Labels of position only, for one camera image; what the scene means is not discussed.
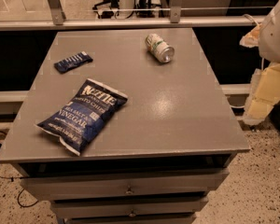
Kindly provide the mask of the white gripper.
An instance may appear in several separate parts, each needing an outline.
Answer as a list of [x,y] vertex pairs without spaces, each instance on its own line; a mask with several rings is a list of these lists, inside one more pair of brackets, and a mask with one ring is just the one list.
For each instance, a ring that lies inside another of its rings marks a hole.
[[259,55],[270,65],[256,69],[250,82],[250,93],[245,101],[244,123],[258,125],[280,102],[280,0],[265,17],[240,40],[246,48],[259,46]]

